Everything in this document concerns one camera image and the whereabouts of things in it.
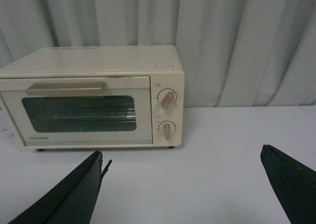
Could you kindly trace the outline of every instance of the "control knob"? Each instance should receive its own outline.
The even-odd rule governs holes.
[[[165,89],[160,91],[158,95],[158,101],[161,104],[161,107],[163,109],[169,108],[171,105],[173,105],[177,100],[177,94],[170,89]]]
[[[176,132],[176,126],[173,122],[165,121],[159,125],[158,130],[162,135],[164,135],[166,140],[170,140],[171,135]]]

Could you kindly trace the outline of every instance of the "oven door handle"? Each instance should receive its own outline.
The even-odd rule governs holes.
[[[105,82],[34,83],[26,90],[26,94],[41,96],[89,96],[102,94],[105,87]]]

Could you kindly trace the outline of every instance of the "black object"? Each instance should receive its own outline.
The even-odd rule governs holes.
[[[316,172],[271,145],[261,162],[290,222],[316,224]]]
[[[88,224],[109,161],[101,173],[102,153],[95,151],[39,201],[9,224]]]

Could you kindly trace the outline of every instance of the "white table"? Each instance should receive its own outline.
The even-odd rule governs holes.
[[[23,148],[0,111],[0,223],[92,152]],[[91,224],[289,224],[260,161],[271,144],[316,170],[316,107],[187,108],[174,149],[102,149],[113,160]]]

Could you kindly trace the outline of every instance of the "oven top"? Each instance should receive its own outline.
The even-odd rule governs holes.
[[[182,70],[175,46],[45,47],[1,68],[0,78],[120,76],[160,69]]]

